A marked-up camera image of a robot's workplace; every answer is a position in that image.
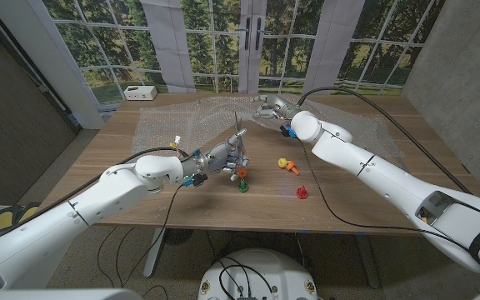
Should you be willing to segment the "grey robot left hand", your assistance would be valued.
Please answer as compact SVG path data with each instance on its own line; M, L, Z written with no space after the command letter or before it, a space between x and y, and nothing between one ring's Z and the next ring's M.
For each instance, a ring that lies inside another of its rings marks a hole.
M248 157L243 150L243 136L247 129L242 128L206 152L195 150L190 157L181 160L185 177L190 177L194 185L199 185L207 175L229 173L230 180L244 178L247 175Z

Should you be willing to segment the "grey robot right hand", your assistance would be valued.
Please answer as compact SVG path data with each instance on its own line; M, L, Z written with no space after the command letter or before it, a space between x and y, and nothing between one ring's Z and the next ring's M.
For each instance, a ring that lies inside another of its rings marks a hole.
M259 95L251 100L252 103L261 103L260 107L253 114L253 118L279 119L291 123L301 109L297 104L279 97L277 94Z

